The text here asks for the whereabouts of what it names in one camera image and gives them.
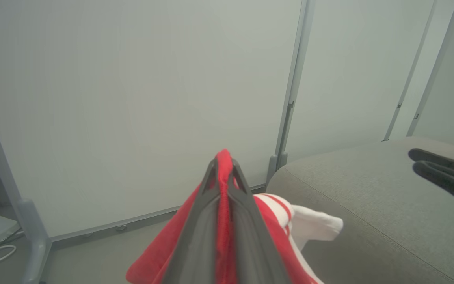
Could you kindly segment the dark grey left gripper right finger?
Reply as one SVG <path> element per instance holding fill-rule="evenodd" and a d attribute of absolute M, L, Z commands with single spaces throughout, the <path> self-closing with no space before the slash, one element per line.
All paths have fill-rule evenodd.
<path fill-rule="evenodd" d="M 240 165 L 232 159 L 227 195 L 232 209 L 239 284 L 290 284 L 291 279 Z"/>

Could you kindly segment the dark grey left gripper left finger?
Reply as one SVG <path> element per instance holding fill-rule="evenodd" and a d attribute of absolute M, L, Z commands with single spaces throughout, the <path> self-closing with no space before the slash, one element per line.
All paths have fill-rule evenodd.
<path fill-rule="evenodd" d="M 217 214 L 220 201 L 218 160 L 210 161 L 182 228 L 162 284 L 216 282 Z"/>

